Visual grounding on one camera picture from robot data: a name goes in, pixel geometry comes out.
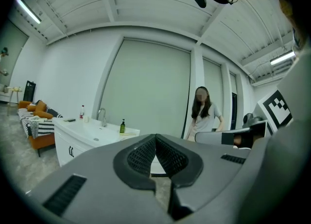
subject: white ceiling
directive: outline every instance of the white ceiling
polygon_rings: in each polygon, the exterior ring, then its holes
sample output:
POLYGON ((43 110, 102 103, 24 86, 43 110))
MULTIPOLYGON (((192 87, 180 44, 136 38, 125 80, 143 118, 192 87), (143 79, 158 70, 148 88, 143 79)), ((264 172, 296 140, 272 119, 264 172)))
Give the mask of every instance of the white ceiling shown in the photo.
POLYGON ((16 5, 10 16, 28 21, 47 44, 95 27, 134 24, 161 28, 214 48, 249 73, 255 71, 251 75, 255 81, 274 74, 277 67, 268 61, 292 46, 292 28, 277 0, 239 0, 225 6, 207 0, 205 9, 194 0, 24 1, 42 22, 35 23, 16 5))

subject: soap dispenser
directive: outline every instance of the soap dispenser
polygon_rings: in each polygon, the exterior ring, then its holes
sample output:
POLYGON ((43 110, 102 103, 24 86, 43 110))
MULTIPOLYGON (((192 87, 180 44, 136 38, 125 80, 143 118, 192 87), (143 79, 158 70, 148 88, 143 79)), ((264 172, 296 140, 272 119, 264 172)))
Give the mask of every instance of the soap dispenser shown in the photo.
POLYGON ((120 126, 120 133, 124 133, 125 132, 125 123, 124 123, 124 119, 123 119, 123 122, 120 126))

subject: fluorescent light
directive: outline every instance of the fluorescent light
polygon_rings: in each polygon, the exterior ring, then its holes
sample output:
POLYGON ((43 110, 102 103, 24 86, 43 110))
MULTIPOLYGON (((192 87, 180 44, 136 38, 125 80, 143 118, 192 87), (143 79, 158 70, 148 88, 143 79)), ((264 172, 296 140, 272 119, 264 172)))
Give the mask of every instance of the fluorescent light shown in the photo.
POLYGON ((292 58, 294 56, 295 56, 295 53, 294 52, 290 52, 288 54, 285 54, 283 56, 280 56, 280 57, 278 57, 276 59, 271 60, 270 63, 271 63, 271 65, 274 65, 274 64, 280 63, 280 62, 282 62, 282 61, 284 61, 286 59, 292 58))
POLYGON ((37 18, 34 13, 26 6, 26 4, 22 0, 16 0, 16 2, 25 10, 25 12, 28 13, 29 16, 31 16, 34 21, 36 21, 38 24, 41 23, 41 20, 37 18))

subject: roller blind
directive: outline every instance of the roller blind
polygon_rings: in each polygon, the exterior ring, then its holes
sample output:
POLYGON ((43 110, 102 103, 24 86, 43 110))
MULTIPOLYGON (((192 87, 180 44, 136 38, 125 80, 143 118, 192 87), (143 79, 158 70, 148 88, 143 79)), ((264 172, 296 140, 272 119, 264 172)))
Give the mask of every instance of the roller blind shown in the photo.
POLYGON ((235 75, 230 74, 230 80, 231 80, 232 93, 238 94, 237 93, 237 83, 236 83, 236 80, 235 80, 235 75))
POLYGON ((187 110, 190 54, 125 40, 109 74, 101 107, 107 122, 139 129, 140 135, 180 138, 187 110))
POLYGON ((5 56, 1 59, 0 68, 6 69, 9 74, 7 76, 0 74, 0 84, 10 86, 16 61, 27 39, 28 36, 20 31, 12 22, 7 20, 2 26, 0 30, 0 51, 4 47, 7 47, 9 56, 5 56))
MULTIPOLYGON (((205 87, 209 91, 210 100, 218 106, 218 109, 223 113, 223 79, 220 66, 203 60, 205 87)), ((214 128, 219 126, 219 119, 216 117, 214 128)))

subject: orange pillow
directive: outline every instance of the orange pillow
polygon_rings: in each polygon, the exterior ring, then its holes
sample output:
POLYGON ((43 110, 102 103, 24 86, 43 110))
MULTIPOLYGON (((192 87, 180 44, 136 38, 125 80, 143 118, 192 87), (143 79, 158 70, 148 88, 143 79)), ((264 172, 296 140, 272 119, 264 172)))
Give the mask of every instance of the orange pillow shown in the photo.
POLYGON ((36 105, 28 105, 26 108, 28 112, 35 112, 36 107, 36 105))
POLYGON ((47 109, 47 105, 43 101, 39 101, 38 105, 35 108, 35 111, 45 112, 45 109, 47 109))
POLYGON ((52 114, 46 113, 46 112, 43 112, 43 111, 35 111, 34 112, 34 116, 39 116, 40 118, 47 118, 47 119, 53 118, 52 114))

